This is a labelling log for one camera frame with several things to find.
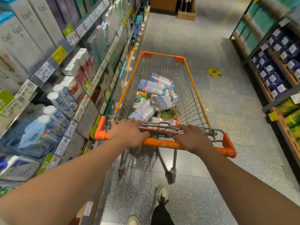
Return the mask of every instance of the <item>black pants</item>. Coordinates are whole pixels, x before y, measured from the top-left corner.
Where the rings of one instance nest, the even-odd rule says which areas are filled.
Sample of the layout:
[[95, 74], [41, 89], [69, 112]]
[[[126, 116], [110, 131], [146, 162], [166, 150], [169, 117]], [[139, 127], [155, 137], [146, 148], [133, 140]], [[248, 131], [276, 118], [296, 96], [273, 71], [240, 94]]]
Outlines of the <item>black pants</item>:
[[174, 225], [171, 216], [165, 207], [166, 203], [160, 202], [154, 209], [151, 218], [151, 225]]

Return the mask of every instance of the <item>forearm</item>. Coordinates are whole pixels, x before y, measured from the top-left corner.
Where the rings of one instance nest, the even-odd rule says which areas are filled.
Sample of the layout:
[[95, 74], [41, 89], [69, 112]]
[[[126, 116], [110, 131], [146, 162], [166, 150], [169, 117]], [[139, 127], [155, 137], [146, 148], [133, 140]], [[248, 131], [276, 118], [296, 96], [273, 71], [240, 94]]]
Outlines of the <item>forearm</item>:
[[11, 225], [68, 224], [123, 150], [107, 141], [29, 180], [0, 199], [0, 217]]
[[296, 224], [300, 208], [217, 150], [199, 151], [238, 224]]

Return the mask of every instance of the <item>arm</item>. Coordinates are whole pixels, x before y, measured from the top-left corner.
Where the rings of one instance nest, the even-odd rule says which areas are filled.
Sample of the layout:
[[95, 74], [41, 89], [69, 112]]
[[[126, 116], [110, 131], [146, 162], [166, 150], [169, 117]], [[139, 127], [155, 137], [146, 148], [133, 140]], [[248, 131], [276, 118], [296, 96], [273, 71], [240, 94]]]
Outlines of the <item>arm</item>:
[[180, 127], [186, 135], [174, 139], [202, 159], [239, 225], [300, 222], [300, 207], [295, 203], [215, 150], [200, 128]]
[[112, 122], [110, 140], [92, 151], [41, 174], [0, 198], [0, 218], [9, 225], [66, 225], [88, 201], [108, 168], [126, 149], [148, 136], [123, 119]]

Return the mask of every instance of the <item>leg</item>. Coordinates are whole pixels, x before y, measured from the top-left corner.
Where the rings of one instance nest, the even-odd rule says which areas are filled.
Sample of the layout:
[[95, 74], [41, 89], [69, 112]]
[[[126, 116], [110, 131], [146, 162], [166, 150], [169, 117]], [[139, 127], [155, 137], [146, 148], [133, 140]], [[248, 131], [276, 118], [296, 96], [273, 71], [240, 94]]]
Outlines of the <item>leg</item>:
[[155, 193], [155, 205], [151, 218], [151, 225], [174, 225], [170, 214], [165, 205], [168, 203], [168, 190], [161, 185], [157, 188]]
[[139, 220], [135, 215], [131, 216], [129, 220], [127, 221], [127, 225], [140, 225]]

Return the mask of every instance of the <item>tiled floor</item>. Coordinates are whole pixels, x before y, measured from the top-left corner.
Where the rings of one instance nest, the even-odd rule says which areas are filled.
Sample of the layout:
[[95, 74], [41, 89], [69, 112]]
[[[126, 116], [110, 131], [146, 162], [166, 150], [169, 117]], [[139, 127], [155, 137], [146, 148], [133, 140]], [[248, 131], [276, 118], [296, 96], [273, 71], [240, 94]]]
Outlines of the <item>tiled floor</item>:
[[[236, 147], [238, 156], [232, 161], [300, 205], [299, 185], [228, 40], [249, 1], [196, 0], [193, 22], [151, 13], [142, 49], [186, 57], [212, 127], [227, 132]], [[210, 76], [209, 67], [219, 68], [222, 76]], [[160, 151], [170, 169], [173, 150]], [[94, 225], [126, 224], [133, 214], [141, 224], [149, 224], [155, 188], [161, 184], [169, 190], [166, 207], [176, 225], [236, 224], [198, 157], [178, 151], [173, 185], [167, 184], [151, 149], [128, 156], [122, 179], [118, 179], [118, 161], [107, 175]]]

